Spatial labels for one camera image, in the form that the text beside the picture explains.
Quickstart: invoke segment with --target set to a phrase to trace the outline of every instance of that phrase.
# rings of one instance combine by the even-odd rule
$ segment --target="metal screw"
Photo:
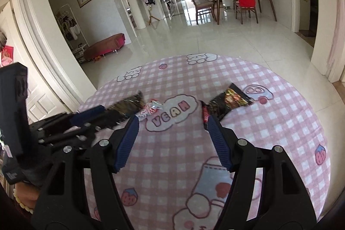
[[[63,148],[63,152],[65,152],[65,153],[69,153],[71,151],[72,151],[72,147],[71,146],[66,146],[66,147]]]
[[[281,146],[275,146],[275,147],[274,147],[274,150],[275,150],[276,152],[278,152],[278,153],[283,152],[283,149],[282,149]]]
[[[100,145],[101,147],[106,147],[108,144],[109,144],[109,140],[101,140],[101,141],[99,142],[99,145]]]
[[[248,142],[245,139],[239,139],[237,143],[242,147],[245,147],[248,144]]]

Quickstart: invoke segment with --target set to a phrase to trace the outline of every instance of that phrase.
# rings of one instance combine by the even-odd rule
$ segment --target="wooden stand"
[[[152,23],[152,18],[156,19],[157,21],[160,21],[160,19],[157,19],[155,16],[152,16],[151,10],[152,10],[152,6],[149,6],[149,14],[150,14],[149,25]]]

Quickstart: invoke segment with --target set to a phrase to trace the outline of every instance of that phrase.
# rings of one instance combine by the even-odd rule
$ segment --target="white cabinet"
[[[300,0],[300,30],[309,31],[310,0]]]

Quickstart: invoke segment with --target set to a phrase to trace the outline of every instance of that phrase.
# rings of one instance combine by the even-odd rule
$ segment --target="black device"
[[[37,230],[134,230],[117,192],[113,173],[125,166],[139,131],[132,116],[109,140],[91,146],[95,132],[117,125],[112,111],[91,109],[80,128],[75,114],[62,113],[29,126],[25,99],[27,69],[20,63],[0,69],[0,128],[7,146],[3,173],[10,183],[41,186],[31,223]],[[284,149],[254,147],[210,116],[208,130],[223,166],[235,172],[232,188],[214,230],[309,230],[315,212],[297,170]],[[263,185],[258,216],[247,220],[256,169]],[[90,217],[84,168],[90,168],[101,222]]]

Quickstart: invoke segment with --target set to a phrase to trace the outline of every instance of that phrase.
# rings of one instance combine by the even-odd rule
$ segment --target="pink cloth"
[[[191,54],[129,70],[80,107],[83,111],[99,104],[109,106],[138,90],[147,101],[164,103],[164,110],[140,122],[127,165],[114,175],[134,229],[215,226],[233,175],[220,165],[203,128],[199,100],[209,102],[231,82],[256,102],[231,111],[221,123],[257,147],[283,146],[319,217],[329,187],[330,160],[323,128],[308,102],[291,84],[260,65],[214,54]],[[99,132],[97,141],[111,134],[110,130]],[[261,179],[258,169],[249,219],[257,214]],[[96,218],[89,170],[85,181],[90,213]]]

